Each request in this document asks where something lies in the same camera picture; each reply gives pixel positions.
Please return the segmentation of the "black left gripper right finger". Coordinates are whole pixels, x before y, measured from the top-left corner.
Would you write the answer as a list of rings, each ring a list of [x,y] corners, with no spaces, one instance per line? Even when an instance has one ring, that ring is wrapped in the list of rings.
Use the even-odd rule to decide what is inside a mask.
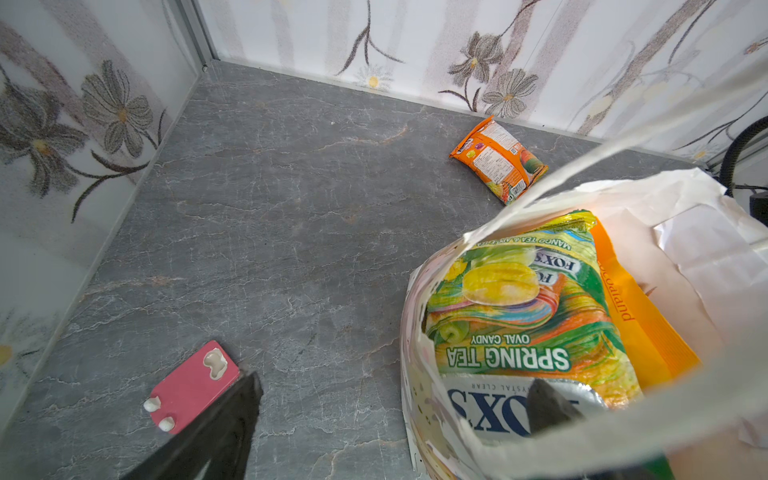
[[[535,379],[530,386],[526,412],[531,435],[584,418],[571,402],[541,379]]]

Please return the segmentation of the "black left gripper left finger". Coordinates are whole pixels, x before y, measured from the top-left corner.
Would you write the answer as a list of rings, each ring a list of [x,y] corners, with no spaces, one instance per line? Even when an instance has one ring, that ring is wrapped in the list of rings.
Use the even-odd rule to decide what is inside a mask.
[[[243,479],[263,394],[259,377],[239,379],[126,479]]]

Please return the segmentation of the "green yellow candy packet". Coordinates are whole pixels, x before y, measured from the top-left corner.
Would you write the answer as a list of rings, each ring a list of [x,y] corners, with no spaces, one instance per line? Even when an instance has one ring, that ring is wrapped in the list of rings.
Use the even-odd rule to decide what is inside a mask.
[[[624,408],[642,390],[613,323],[592,231],[576,210],[481,242],[450,267],[423,330],[455,411],[486,439],[527,437],[537,379],[582,414]]]

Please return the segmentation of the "yellow mango snack bag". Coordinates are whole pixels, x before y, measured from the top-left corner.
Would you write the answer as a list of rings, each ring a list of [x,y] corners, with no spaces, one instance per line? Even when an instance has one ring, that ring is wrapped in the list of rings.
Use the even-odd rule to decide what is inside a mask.
[[[592,229],[612,322],[643,392],[668,384],[701,361],[618,260],[601,223]]]

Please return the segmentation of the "white cartoon paper bag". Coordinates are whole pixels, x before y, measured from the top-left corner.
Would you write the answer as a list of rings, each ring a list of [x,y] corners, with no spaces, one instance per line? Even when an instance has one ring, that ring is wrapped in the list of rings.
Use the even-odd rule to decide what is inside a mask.
[[[706,172],[563,184],[618,152],[765,85],[760,61],[535,183],[411,276],[401,321],[401,399],[413,468],[430,479],[763,479],[767,475],[767,229]],[[619,262],[701,365],[619,409],[537,435],[480,437],[453,408],[432,341],[429,299],[475,245],[576,210],[606,230]]]

